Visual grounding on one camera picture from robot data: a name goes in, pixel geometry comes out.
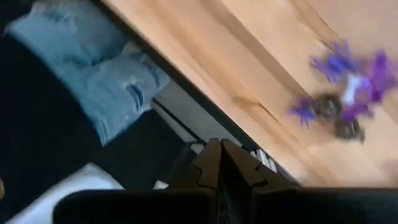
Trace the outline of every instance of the wooden table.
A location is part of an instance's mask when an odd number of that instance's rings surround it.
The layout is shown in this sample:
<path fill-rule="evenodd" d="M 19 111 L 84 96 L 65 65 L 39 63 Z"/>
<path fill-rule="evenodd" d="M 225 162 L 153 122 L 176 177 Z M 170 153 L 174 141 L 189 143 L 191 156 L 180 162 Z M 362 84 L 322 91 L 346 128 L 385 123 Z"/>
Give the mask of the wooden table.
<path fill-rule="evenodd" d="M 258 145 L 306 186 L 398 185 L 398 95 L 362 121 L 367 140 L 302 129 L 287 110 L 299 96 L 332 90 L 309 65 L 332 41 L 355 54 L 398 57 L 393 0 L 102 0 Z"/>

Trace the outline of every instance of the black fabric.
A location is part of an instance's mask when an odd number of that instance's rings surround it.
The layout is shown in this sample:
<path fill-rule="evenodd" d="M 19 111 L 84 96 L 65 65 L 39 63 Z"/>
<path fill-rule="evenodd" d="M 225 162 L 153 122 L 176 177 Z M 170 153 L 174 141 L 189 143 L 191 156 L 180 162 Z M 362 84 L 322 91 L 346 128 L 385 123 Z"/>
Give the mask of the black fabric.
<path fill-rule="evenodd" d="M 90 161 L 100 141 L 78 103 L 23 45 L 0 40 L 2 214 L 15 214 Z"/>
<path fill-rule="evenodd" d="M 29 8 L 0 3 L 2 26 Z M 151 189 L 182 140 L 151 111 L 105 148 L 79 104 L 52 72 L 12 37 L 0 38 L 0 223 L 89 162 L 127 189 Z"/>
<path fill-rule="evenodd" d="M 152 189 L 165 170 L 172 169 L 183 147 L 180 137 L 152 110 L 98 152 L 92 161 L 125 189 Z"/>

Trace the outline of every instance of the white cloth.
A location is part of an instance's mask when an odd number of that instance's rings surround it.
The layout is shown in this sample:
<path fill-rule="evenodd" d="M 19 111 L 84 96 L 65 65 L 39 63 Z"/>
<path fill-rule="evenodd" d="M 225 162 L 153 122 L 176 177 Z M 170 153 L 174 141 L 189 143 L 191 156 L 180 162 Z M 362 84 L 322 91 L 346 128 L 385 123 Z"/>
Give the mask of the white cloth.
<path fill-rule="evenodd" d="M 51 224 L 53 210 L 62 198 L 77 191 L 94 189 L 123 187 L 103 169 L 90 163 L 46 191 L 6 224 Z"/>

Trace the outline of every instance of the blue jeans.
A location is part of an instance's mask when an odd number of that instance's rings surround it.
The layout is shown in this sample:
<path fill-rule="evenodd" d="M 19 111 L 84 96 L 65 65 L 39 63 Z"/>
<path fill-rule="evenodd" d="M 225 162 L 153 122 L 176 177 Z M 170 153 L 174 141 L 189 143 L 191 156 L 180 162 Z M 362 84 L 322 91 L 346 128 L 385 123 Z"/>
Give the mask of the blue jeans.
<path fill-rule="evenodd" d="M 86 0 L 37 2 L 6 32 L 68 87 L 103 145 L 149 110 L 169 81 L 147 55 L 121 55 L 126 36 Z"/>

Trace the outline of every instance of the purple flower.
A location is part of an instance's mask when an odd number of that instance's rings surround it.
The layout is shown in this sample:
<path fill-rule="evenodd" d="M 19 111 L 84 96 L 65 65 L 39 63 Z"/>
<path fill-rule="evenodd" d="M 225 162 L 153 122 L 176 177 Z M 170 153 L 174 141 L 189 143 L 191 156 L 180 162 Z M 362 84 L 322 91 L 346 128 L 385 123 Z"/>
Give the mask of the purple flower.
<path fill-rule="evenodd" d="M 308 98 L 301 99 L 298 106 L 294 106 L 290 109 L 292 114 L 296 114 L 300 117 L 301 127 L 305 123 L 307 128 L 310 128 L 308 121 L 314 120 L 316 117 L 315 113 L 311 110 L 312 101 Z"/>
<path fill-rule="evenodd" d="M 366 115 L 370 118 L 374 117 L 374 113 L 369 109 L 368 105 L 358 103 L 345 109 L 343 111 L 343 114 L 341 115 L 341 119 L 345 121 L 352 121 L 361 114 Z"/>
<path fill-rule="evenodd" d="M 398 87 L 397 77 L 391 67 L 385 51 L 378 51 L 371 75 L 364 78 L 362 87 L 358 90 L 359 95 L 366 93 L 368 103 L 381 103 L 387 91 Z"/>
<path fill-rule="evenodd" d="M 344 77 L 349 72 L 357 72 L 360 69 L 360 61 L 352 59 L 347 42 L 344 41 L 343 51 L 337 43 L 334 43 L 335 53 L 327 56 L 325 63 L 313 58 L 313 66 L 324 73 L 331 83 L 336 83 L 338 77 Z"/>

